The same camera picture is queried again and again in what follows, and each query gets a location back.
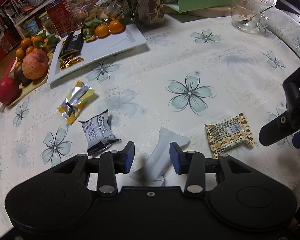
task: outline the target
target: cup handle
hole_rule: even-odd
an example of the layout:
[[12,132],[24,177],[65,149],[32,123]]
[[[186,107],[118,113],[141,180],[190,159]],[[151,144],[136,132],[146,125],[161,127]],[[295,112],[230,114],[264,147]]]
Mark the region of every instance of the cup handle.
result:
[[268,25],[269,25],[269,18],[264,15],[261,15],[261,19],[258,27],[266,28],[268,27]]

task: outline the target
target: white floral tablecloth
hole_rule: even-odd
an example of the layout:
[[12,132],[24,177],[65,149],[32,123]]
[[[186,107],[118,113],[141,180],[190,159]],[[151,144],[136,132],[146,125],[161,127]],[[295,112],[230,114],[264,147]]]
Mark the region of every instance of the white floral tablecloth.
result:
[[[284,17],[295,25],[289,15]],[[144,33],[147,45],[90,65],[52,86],[45,84],[0,113],[0,236],[12,226],[4,208],[8,191],[87,153],[78,121],[106,109],[112,115],[112,132],[121,139],[111,150],[135,143],[131,171],[151,154],[162,126],[189,136],[186,149],[211,157],[204,124],[244,112],[256,146],[239,146],[229,153],[288,186],[300,203],[300,149],[292,147],[291,136],[269,147],[258,141],[260,128],[285,110],[282,82],[300,66],[300,30],[289,36],[291,49],[268,30],[252,35],[236,29],[230,17],[178,24],[166,19],[170,24]],[[67,126],[57,108],[77,80],[95,89],[98,98]],[[207,189],[215,185],[211,175]],[[96,188],[96,177],[91,175],[90,189]],[[186,177],[172,167],[164,177],[166,186],[184,187]],[[117,182],[119,188],[138,185],[128,174],[118,174]]]

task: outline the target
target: barcode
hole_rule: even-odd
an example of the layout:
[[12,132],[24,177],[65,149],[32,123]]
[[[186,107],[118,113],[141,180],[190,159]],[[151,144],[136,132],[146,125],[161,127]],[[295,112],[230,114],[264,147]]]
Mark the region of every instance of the barcode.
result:
[[235,124],[235,125],[227,127],[227,130],[229,133],[236,133],[236,132],[241,131],[242,127],[239,124]]

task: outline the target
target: brown patterned snack package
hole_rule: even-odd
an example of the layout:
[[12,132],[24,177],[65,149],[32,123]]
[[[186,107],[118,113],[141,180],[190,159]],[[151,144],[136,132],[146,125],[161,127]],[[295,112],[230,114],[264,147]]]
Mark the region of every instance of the brown patterned snack package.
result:
[[205,124],[209,146],[213,158],[217,159],[223,152],[244,143],[254,146],[250,125],[244,113],[219,124]]

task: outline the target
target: spoon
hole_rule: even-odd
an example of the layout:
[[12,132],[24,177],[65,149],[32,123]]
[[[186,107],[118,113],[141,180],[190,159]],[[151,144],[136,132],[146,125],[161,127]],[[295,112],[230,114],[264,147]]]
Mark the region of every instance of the spoon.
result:
[[[272,8],[273,6],[274,6],[274,5],[268,7],[267,9],[264,9],[263,11],[261,11],[261,12],[259,12],[259,13],[263,13],[263,12],[265,12],[266,10]],[[252,16],[252,17],[250,18],[250,20],[242,20],[242,21],[238,21],[238,23],[239,23],[239,24],[246,24],[246,23],[250,22],[250,21],[252,20],[252,18],[255,17],[256,15],[258,15],[259,13],[255,14],[254,16]]]

